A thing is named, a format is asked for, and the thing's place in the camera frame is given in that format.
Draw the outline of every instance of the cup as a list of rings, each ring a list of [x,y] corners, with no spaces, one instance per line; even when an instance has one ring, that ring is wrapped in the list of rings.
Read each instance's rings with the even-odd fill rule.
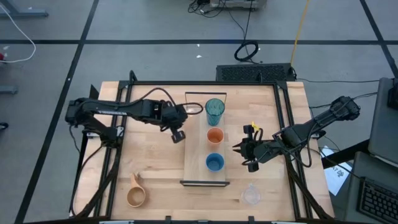
[[[210,128],[207,131],[207,141],[210,147],[218,147],[224,140],[224,132],[221,128]]]
[[[206,166],[212,172],[218,172],[224,167],[224,158],[218,153],[211,153],[206,158]]]
[[[133,208],[140,207],[146,198],[145,190],[137,183],[137,176],[131,174],[131,189],[127,193],[127,202]]]
[[[225,105],[220,99],[213,98],[206,102],[205,109],[207,123],[216,126],[224,113]]]

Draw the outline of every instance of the concrete floor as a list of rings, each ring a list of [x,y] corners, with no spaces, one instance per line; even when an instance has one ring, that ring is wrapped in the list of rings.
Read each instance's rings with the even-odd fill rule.
[[[26,62],[0,67],[0,84],[19,86],[17,95],[0,95],[1,121],[10,124],[0,133],[0,223],[12,223],[21,205],[44,138],[54,115],[78,40],[94,0],[15,0],[23,8],[44,8],[45,19],[20,19],[17,24],[38,44],[35,56]],[[385,40],[398,40],[395,0],[367,0]],[[88,40],[198,40],[242,39],[242,32],[227,12],[209,19],[187,13],[186,0],[124,1],[99,0]],[[267,7],[252,13],[248,39],[294,40],[305,0],[269,0]],[[233,11],[245,26],[247,11]],[[8,60],[24,58],[31,45],[7,44],[21,40],[7,19],[0,20],[0,52]],[[377,40],[360,1],[312,1],[302,29],[302,40]],[[75,40],[75,44],[54,44],[51,40]],[[107,80],[125,80],[133,69],[139,80],[214,80],[217,65],[237,64],[233,58],[238,44],[86,44],[74,72],[68,100],[88,96],[90,84],[98,89]],[[260,45],[254,57],[264,63],[290,60],[293,45]],[[398,58],[398,46],[390,45]],[[309,80],[375,80],[393,77],[380,45],[299,45],[295,55],[299,78]],[[329,103],[340,95],[358,96],[377,91],[377,83],[305,83],[311,106]],[[362,98],[361,116],[353,122],[335,123],[327,136],[340,148],[356,144],[370,135],[375,97]],[[49,153],[34,192],[25,222],[68,216],[78,154],[59,116]],[[332,144],[321,139],[320,145]],[[344,190],[333,197],[340,216]]]

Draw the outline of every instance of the white sign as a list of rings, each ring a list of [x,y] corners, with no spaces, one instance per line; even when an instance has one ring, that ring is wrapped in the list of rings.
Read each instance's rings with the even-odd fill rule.
[[[327,146],[325,146],[322,149],[322,153],[326,156],[329,156],[334,152],[330,150]],[[339,165],[348,169],[349,171],[351,171],[352,169],[346,162],[343,162]],[[340,166],[334,166],[325,169],[326,182],[328,183],[330,193],[332,193],[334,196],[337,195],[338,191],[340,190],[341,186],[343,186],[343,183],[347,179],[349,174],[347,170],[344,170]]]

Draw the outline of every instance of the blue cup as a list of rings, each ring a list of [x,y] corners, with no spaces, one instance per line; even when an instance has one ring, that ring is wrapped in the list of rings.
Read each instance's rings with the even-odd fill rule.
[[[212,172],[218,172],[224,167],[224,158],[218,153],[211,153],[206,158],[206,166]]]
[[[207,101],[205,108],[207,123],[211,126],[216,126],[224,113],[224,103],[220,99],[213,98]]]

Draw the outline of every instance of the wooden tabletop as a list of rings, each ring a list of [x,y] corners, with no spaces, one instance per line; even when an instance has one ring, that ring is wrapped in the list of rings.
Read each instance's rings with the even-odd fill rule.
[[[99,99],[116,99],[118,82],[103,82]],[[134,85],[132,100],[138,99],[155,86]],[[292,199],[285,168],[285,160],[278,156],[265,164],[260,164],[259,171],[249,173],[242,166],[243,158],[232,151],[232,146],[245,137],[243,125],[254,121],[264,129],[263,139],[272,139],[272,134],[279,131],[279,120],[275,106],[272,86],[160,86],[166,89],[177,104],[185,102],[186,91],[219,91],[228,94],[224,112],[226,141],[225,169],[226,180],[231,184],[227,187],[184,187],[183,179],[184,142],[174,144],[170,132],[161,133],[159,127],[127,119],[126,132],[119,166],[115,198],[111,219],[130,220],[164,220],[170,215],[173,220],[248,220],[254,216],[256,221],[294,220]],[[303,83],[288,83],[289,96],[295,123],[304,123],[311,118]],[[153,100],[166,99],[161,91],[153,92],[148,98]],[[284,109],[285,125],[288,125],[283,93],[280,91]],[[111,125],[111,116],[96,115],[102,123]],[[100,145],[100,140],[89,139],[85,158]],[[311,148],[317,149],[315,140]],[[309,191],[325,211],[334,216],[331,206],[325,174],[320,156],[312,153],[311,168],[304,168]],[[105,150],[87,162],[79,180],[75,198],[75,210],[79,212],[98,188]],[[307,152],[302,151],[304,163]],[[130,186],[130,175],[139,174],[139,183],[147,192],[147,201],[139,208],[132,208],[126,200]],[[243,202],[241,195],[250,184],[261,193],[261,201],[257,205]],[[300,212],[305,217],[302,195],[297,188]],[[101,214],[105,214],[108,191],[104,193]]]

